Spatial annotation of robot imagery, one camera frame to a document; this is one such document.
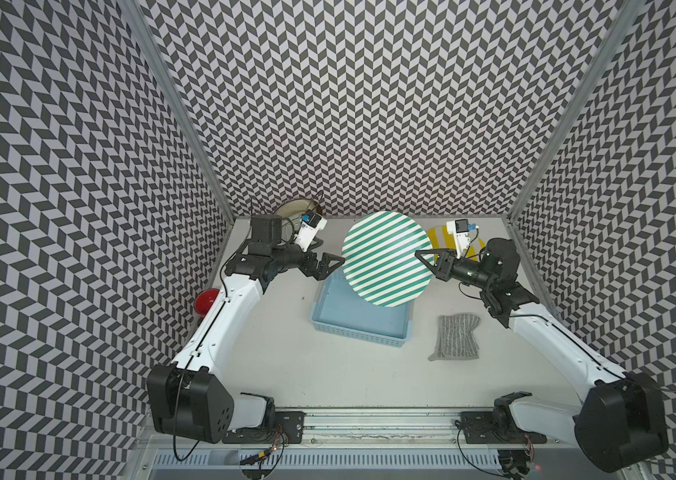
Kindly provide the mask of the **yellow white striped plate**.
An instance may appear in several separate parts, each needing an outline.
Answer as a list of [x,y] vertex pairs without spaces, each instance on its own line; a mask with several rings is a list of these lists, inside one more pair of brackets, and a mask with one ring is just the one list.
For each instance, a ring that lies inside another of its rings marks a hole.
[[478,228],[466,233],[451,234],[446,225],[434,227],[427,231],[428,238],[433,249],[454,249],[458,250],[461,258],[473,260],[479,259],[481,250],[486,243],[477,237]]

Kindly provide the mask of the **green white striped plate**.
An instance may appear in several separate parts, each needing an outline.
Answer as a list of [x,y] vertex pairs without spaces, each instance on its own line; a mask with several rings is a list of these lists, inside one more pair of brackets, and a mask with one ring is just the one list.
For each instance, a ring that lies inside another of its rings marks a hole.
[[414,219],[393,211],[375,212],[346,235],[343,272],[362,299],[381,307],[400,306],[429,286],[432,273],[416,253],[431,248],[429,236]]

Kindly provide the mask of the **grey fluffy cloth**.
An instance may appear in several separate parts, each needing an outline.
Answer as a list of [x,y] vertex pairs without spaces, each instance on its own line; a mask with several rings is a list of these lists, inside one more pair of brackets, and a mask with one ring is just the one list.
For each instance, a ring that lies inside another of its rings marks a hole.
[[479,358],[479,346],[474,336],[482,319],[474,313],[442,315],[438,318],[438,335],[429,361],[470,361]]

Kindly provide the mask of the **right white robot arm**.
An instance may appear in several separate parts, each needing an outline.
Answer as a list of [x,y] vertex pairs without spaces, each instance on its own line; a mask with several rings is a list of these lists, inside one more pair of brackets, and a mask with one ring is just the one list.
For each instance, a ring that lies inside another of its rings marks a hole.
[[490,240],[478,260],[453,249],[418,250],[415,255],[437,279],[478,288],[490,316],[540,352],[576,392],[575,405],[524,391],[496,399],[496,437],[551,437],[578,447],[607,473],[668,451],[666,410],[657,382],[594,350],[526,289],[518,280],[520,255],[514,241]]

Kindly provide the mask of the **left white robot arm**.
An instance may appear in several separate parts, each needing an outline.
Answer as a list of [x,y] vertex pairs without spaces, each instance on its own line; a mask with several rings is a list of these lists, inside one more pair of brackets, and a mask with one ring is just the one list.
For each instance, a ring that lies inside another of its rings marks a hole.
[[302,214],[289,240],[282,237],[283,221],[279,215],[252,217],[250,234],[225,262],[222,288],[197,330],[171,361],[150,371],[146,386],[157,432],[219,443],[230,431],[273,430],[272,398],[232,394],[223,383],[232,347],[277,275],[296,269],[323,281],[345,261],[317,253],[317,234],[327,221],[316,211]]

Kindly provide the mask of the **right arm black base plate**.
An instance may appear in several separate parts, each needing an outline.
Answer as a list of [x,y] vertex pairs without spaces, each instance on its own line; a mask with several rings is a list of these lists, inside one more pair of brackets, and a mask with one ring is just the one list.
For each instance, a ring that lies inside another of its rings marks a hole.
[[492,410],[470,410],[460,413],[459,425],[470,445],[534,445],[548,443],[548,437],[536,432],[520,430],[504,414]]

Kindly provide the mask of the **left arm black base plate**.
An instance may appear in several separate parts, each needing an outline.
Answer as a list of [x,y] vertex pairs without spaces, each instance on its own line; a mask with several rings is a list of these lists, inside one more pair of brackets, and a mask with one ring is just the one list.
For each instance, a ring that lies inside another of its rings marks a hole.
[[304,411],[276,411],[268,425],[256,428],[229,430],[222,442],[224,444],[266,444],[283,440],[286,445],[302,443],[306,413]]

